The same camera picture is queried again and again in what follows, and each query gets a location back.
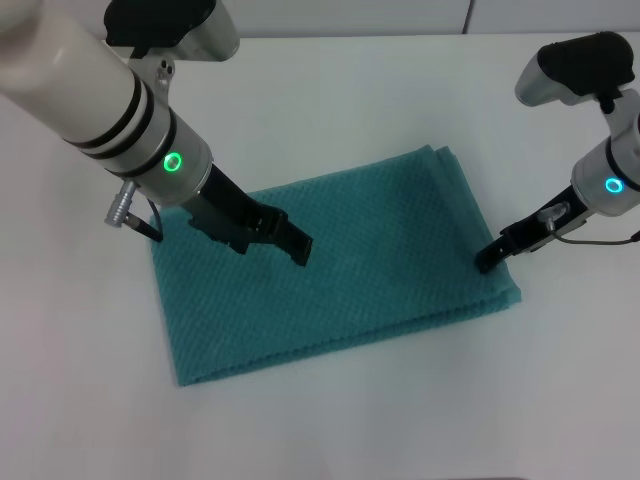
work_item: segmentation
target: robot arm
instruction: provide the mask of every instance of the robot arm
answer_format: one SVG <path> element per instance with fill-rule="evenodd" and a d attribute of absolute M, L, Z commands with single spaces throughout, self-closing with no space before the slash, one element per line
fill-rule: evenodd
<path fill-rule="evenodd" d="M 144 16 L 151 4 L 164 16 L 150 16 L 149 10 Z M 186 14 L 177 21 L 167 5 Z M 140 30 L 137 22 L 150 17 L 164 30 Z M 0 93 L 122 178 L 108 224 L 124 223 L 161 240 L 128 212 L 139 190 L 150 202 L 184 208 L 193 227 L 238 253 L 251 243 L 274 244 L 304 266 L 312 239 L 284 211 L 254 201 L 227 178 L 206 142 L 168 103 L 172 58 L 225 60 L 237 50 L 239 39 L 222 3 L 119 0 L 109 6 L 105 25 L 107 43 L 133 47 L 136 58 L 128 65 L 39 0 L 0 0 Z M 132 35 L 132 29 L 144 34 Z M 132 39 L 136 43 L 128 44 Z"/>
<path fill-rule="evenodd" d="M 573 168 L 571 185 L 529 217 L 500 232 L 476 256 L 482 272 L 511 255 L 533 252 L 553 239 L 565 243 L 620 245 L 640 241 L 640 232 L 620 242 L 562 238 L 594 213 L 616 217 L 640 203 L 640 96 L 619 91 L 634 80 L 633 51 L 618 34 L 603 32 L 543 47 L 526 66 L 516 97 L 527 106 L 554 100 L 566 105 L 595 99 L 610 137 Z"/>

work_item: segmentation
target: teal cloth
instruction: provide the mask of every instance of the teal cloth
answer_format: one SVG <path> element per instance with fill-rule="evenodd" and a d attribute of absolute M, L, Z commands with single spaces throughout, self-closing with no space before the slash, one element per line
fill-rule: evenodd
<path fill-rule="evenodd" d="M 448 148 L 252 195 L 313 237 L 305 268 L 270 245 L 246 255 L 162 212 L 153 261 L 180 385 L 439 327 L 520 300 Z"/>

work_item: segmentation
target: white tabletop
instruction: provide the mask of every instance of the white tabletop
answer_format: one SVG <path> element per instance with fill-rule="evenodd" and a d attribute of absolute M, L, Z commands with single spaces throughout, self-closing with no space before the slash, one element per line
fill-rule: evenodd
<path fill-rule="evenodd" d="M 513 95 L 564 38 L 247 40 L 179 63 L 171 104 L 246 190 L 448 145 L 497 234 L 607 135 L 593 102 Z M 507 312 L 178 388 L 148 243 L 102 223 L 117 180 L 4 100 L 0 126 L 3 479 L 640 476 L 640 247 L 554 243 L 509 260 Z"/>

